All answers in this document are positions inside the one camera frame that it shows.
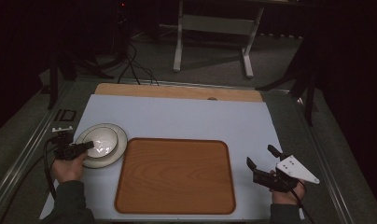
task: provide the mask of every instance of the dark background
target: dark background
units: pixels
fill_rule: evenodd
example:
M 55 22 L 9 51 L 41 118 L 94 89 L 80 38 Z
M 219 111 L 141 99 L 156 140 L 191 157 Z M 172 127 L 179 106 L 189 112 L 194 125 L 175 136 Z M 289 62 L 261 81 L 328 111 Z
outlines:
M 177 1 L 134 2 L 125 15 L 130 29 L 157 36 L 159 23 L 177 22 Z M 258 31 L 276 38 L 305 36 L 291 67 L 317 65 L 316 86 L 377 198 L 377 0 L 326 6 L 318 13 L 267 8 Z M 196 13 L 202 7 L 194 4 L 188 10 Z M 120 20 L 115 8 L 113 0 L 0 0 L 0 127 L 42 88 L 38 74 L 49 67 L 56 40 L 81 57 L 113 53 L 110 39 L 118 29 L 113 22 Z M 239 16 L 251 15 L 244 12 Z

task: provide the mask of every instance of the white plate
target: white plate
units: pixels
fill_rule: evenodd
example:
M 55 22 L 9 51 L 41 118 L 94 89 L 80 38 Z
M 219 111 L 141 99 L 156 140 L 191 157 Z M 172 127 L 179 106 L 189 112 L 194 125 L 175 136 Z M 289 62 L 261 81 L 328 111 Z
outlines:
M 89 168 L 102 168 L 118 160 L 127 147 L 127 134 L 117 125 L 97 124 L 84 131 L 76 144 L 93 141 L 94 148 L 89 149 L 89 156 L 83 165 Z

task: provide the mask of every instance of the dark sleeve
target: dark sleeve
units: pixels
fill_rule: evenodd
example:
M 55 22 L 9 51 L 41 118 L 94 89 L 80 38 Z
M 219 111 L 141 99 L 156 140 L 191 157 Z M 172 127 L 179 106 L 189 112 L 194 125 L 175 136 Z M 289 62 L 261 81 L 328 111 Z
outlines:
M 271 224 L 300 224 L 299 207 L 293 204 L 271 204 Z
M 76 180 L 63 182 L 57 188 L 52 212 L 40 223 L 95 223 L 92 211 L 86 206 L 84 184 Z

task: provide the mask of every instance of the brown tray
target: brown tray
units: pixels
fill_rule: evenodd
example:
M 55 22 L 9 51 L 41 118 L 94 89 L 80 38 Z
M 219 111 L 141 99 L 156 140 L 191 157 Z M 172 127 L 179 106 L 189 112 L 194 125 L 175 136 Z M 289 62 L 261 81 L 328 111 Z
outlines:
M 213 140 L 130 140 L 115 207 L 124 214 L 232 213 L 235 196 L 227 145 Z

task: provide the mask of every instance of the hand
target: hand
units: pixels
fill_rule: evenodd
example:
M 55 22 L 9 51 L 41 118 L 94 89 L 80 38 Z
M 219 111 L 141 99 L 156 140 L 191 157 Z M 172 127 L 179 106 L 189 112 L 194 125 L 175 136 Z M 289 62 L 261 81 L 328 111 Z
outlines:
M 52 164 L 52 173 L 61 184 L 69 180 L 80 180 L 83 176 L 83 161 L 88 151 L 80 154 L 72 161 L 55 160 Z
M 296 192 L 297 196 L 299 196 L 301 200 L 305 196 L 305 187 L 303 185 L 304 181 L 300 180 L 300 182 L 297 184 L 297 186 L 293 190 L 294 192 Z M 273 189 L 270 189 L 270 192 L 272 192 L 272 203 L 295 204 L 295 205 L 298 204 L 296 197 L 294 197 L 294 195 L 291 192 L 284 193 L 284 192 L 279 192 Z

